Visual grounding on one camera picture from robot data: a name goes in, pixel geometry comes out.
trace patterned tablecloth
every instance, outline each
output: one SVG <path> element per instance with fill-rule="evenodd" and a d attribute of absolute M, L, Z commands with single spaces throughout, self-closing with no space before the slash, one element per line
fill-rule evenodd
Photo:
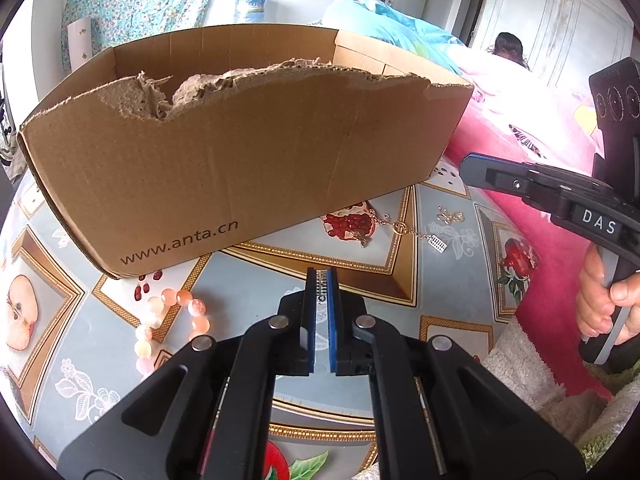
<path fill-rule="evenodd" d="M 0 283 L 7 294 L 0 392 L 55 465 L 66 444 L 140 382 L 134 329 L 146 298 L 167 287 L 191 290 L 207 305 L 209 333 L 224 339 L 274 313 L 284 294 L 301 290 L 308 266 L 337 267 L 342 286 L 363 295 L 370 313 L 402 333 L 421 339 L 447 334 L 483 359 L 535 268 L 526 241 L 445 160 L 428 181 L 369 204 L 380 218 L 388 214 L 437 235 L 447 249 L 440 254 L 385 225 L 375 226 L 363 248 L 357 240 L 329 236 L 331 222 L 314 219 L 146 276 L 149 292 L 136 301 L 140 282 L 112 280 L 95 269 L 27 173 L 0 235 Z M 443 210 L 462 221 L 445 223 Z M 276 380 L 271 440 L 289 465 L 319 456 L 296 466 L 317 469 L 315 479 L 350 478 L 377 455 L 369 385 L 366 377 L 328 373 L 326 318 L 318 321 L 316 372 Z M 152 342 L 156 367 L 190 332 L 186 309 L 163 313 Z"/>

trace brown cardboard box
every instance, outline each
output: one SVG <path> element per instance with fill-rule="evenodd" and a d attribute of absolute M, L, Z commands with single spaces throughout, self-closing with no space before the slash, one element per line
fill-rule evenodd
<path fill-rule="evenodd" d="M 209 80 L 194 74 L 309 63 Z M 297 25 L 182 30 L 98 54 L 34 110 L 20 145 L 74 242 L 137 276 L 425 180 L 472 88 L 404 50 Z"/>

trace hand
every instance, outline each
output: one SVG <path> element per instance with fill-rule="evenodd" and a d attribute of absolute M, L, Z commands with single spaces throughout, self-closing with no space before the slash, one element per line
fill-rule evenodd
<path fill-rule="evenodd" d="M 597 247 L 591 245 L 580 272 L 580 292 L 576 298 L 576 318 L 582 334 L 596 337 L 611 332 L 611 314 L 614 307 L 631 307 L 629 317 L 616 339 L 619 345 L 640 333 L 640 274 L 634 274 L 622 282 L 602 286 L 604 264 Z"/>

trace bolt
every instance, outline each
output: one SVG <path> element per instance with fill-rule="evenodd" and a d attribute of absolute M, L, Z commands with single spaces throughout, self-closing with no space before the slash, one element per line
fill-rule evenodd
<path fill-rule="evenodd" d="M 445 335 L 438 335 L 434 337 L 433 340 L 431 341 L 431 344 L 436 350 L 439 350 L 441 352 L 446 352 L 447 350 L 451 350 L 451 347 L 453 346 L 451 339 L 449 339 Z"/>
<path fill-rule="evenodd" d="M 360 328 L 372 328 L 376 324 L 376 319 L 373 316 L 358 316 L 356 318 L 356 325 Z"/>
<path fill-rule="evenodd" d="M 191 348 L 193 348 L 196 352 L 203 352 L 205 350 L 209 350 L 213 345 L 213 339 L 211 339 L 208 335 L 199 335 L 191 341 Z"/>
<path fill-rule="evenodd" d="M 269 318 L 269 326 L 275 330 L 281 330 L 289 326 L 289 318 L 287 316 L 273 316 Z"/>

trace pink blanket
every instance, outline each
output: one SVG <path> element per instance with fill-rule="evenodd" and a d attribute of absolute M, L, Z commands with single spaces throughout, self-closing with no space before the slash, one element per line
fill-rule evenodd
<path fill-rule="evenodd" d="M 558 106 L 554 91 L 541 86 L 526 69 L 490 54 L 477 56 L 487 61 L 488 68 L 476 70 L 470 60 L 484 53 L 466 51 L 466 62 L 462 56 L 454 60 L 475 83 L 476 99 L 469 103 L 447 147 L 446 155 L 453 163 L 459 164 L 469 152 L 478 152 L 591 173 L 598 145 L 576 123 L 572 110 Z M 489 74 L 491 68 L 496 69 L 494 76 Z M 526 132 L 545 158 L 523 146 L 509 124 Z M 540 254 L 540 268 L 518 308 L 518 321 L 568 394 L 595 388 L 606 396 L 606 390 L 582 366 L 577 351 L 575 297 L 588 242 L 556 227 L 520 199 L 494 192 L 489 195 Z"/>

